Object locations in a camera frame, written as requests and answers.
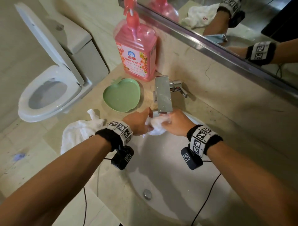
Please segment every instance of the toilet bowl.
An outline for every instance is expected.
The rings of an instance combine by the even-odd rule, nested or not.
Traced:
[[[67,112],[107,76],[108,69],[94,46],[91,35],[68,18],[62,15],[48,17],[44,19],[46,26],[24,3],[18,3],[15,7],[55,62],[55,65],[44,70],[21,94],[19,117],[27,122],[37,122],[60,112]]]

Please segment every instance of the white towel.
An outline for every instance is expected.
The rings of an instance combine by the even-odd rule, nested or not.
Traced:
[[[181,20],[183,26],[189,26],[191,29],[197,27],[206,27],[211,23],[216,15],[219,4],[210,6],[192,6],[188,10],[188,17]]]
[[[158,115],[158,112],[153,112],[153,118],[148,117],[145,123],[152,126],[153,130],[146,134],[156,136],[166,132],[166,129],[162,127],[163,122],[171,122],[170,117],[167,114]]]
[[[61,154],[64,154],[69,149],[88,139],[103,126],[104,120],[100,119],[92,109],[87,112],[90,115],[90,121],[79,120],[70,123],[63,131]]]

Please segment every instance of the bottle label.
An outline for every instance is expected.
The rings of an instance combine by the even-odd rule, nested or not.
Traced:
[[[118,42],[116,44],[125,70],[141,77],[148,77],[150,75],[150,68],[148,68],[147,64],[148,57],[151,56],[150,52],[148,53],[150,56],[148,56],[145,52],[139,52]]]

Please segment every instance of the countertop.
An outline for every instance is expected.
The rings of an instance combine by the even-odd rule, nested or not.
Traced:
[[[94,109],[100,118],[107,121],[112,119],[121,120],[129,113],[116,112],[109,108],[103,101],[103,91],[119,77],[131,78],[131,76],[124,72],[122,64],[111,71],[103,81],[97,84],[82,100],[75,104],[67,114],[58,116],[59,122],[44,136],[44,140],[58,154],[60,154],[63,130],[72,122],[90,120],[90,116],[87,113],[89,109]],[[147,107],[156,110],[157,104],[153,102],[154,80],[151,82],[137,81],[141,88],[141,99],[137,107],[132,111],[143,111]],[[186,83],[184,88],[189,92],[187,81],[184,82]],[[244,132],[236,123],[211,108],[190,92],[189,97],[186,99],[179,92],[172,93],[172,102],[173,107],[180,108],[205,122],[211,129],[219,133],[230,146],[250,156],[254,161],[275,175],[288,180],[292,178],[292,174],[290,173],[280,175],[281,168],[287,168],[289,172],[292,171],[289,170],[287,159],[280,153]],[[101,163],[99,170],[94,173],[88,185],[125,226],[185,225],[182,222],[165,218],[146,205],[134,192],[125,170],[119,171],[109,161],[103,161]],[[228,222],[229,225],[262,225],[262,222],[242,203],[234,191],[230,194],[224,214],[219,213],[218,216],[210,219],[210,221],[214,225],[225,225],[224,222]]]

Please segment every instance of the toilet lid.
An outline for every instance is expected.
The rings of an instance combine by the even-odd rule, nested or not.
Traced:
[[[30,31],[36,37],[38,42],[42,45],[45,51],[49,54],[52,60],[59,66],[65,65],[73,73],[71,80],[78,82],[80,85],[84,84],[84,80],[74,66],[62,46],[57,39],[52,35],[49,29],[43,24],[38,16],[24,3],[15,4],[15,7],[28,26]]]
[[[65,66],[53,65],[35,78],[20,97],[20,118],[34,121],[34,118],[51,114],[71,101],[81,91],[81,86],[69,79],[71,76]]]

